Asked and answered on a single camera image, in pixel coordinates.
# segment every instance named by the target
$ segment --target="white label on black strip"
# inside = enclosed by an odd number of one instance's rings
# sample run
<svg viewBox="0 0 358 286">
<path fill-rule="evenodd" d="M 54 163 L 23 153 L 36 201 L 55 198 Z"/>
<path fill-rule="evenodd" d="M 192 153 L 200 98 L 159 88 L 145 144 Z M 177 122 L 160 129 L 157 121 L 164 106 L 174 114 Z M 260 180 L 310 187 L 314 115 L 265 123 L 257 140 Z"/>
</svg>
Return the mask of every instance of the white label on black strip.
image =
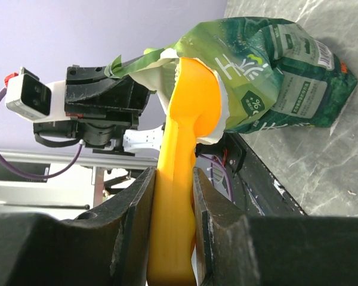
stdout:
<svg viewBox="0 0 358 286">
<path fill-rule="evenodd" d="M 318 64 L 326 67 L 328 70 L 333 69 L 333 53 L 330 52 L 330 49 L 325 46 L 323 43 L 316 41 L 318 51 L 320 53 L 318 57 Z"/>
</svg>

